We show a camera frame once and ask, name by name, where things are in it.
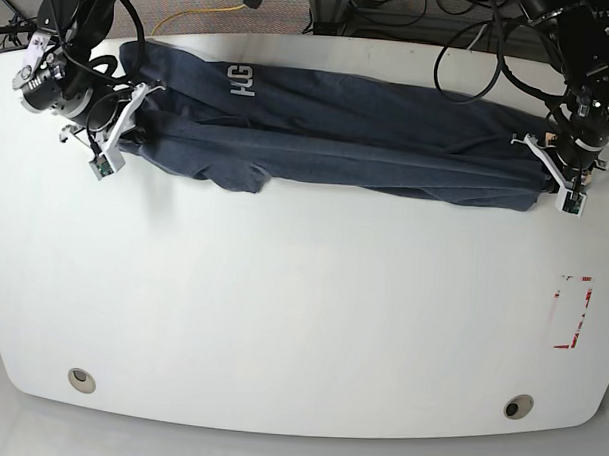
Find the dark blue T-shirt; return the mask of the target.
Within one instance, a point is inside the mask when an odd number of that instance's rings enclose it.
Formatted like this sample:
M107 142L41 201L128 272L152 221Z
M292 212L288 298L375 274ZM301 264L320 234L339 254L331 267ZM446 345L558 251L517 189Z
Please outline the dark blue T-shirt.
M360 187L524 212L553 180L523 144L543 119L488 101L351 74L208 62L148 44L139 77L159 82L123 151L233 192L272 179Z

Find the black tripod stand legs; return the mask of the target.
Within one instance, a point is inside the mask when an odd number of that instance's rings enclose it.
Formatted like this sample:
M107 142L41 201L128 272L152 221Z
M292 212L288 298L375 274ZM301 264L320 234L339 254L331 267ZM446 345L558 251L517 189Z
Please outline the black tripod stand legs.
M0 0L12 16L0 25L0 54L25 50L36 32L36 17L27 17L10 0Z

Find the red tape rectangle marking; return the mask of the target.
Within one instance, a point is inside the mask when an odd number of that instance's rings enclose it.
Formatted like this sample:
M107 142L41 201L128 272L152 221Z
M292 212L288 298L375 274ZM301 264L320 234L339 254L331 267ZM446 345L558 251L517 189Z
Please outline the red tape rectangle marking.
M549 339L553 349L575 348L586 319L595 280L591 276L563 275L553 297Z

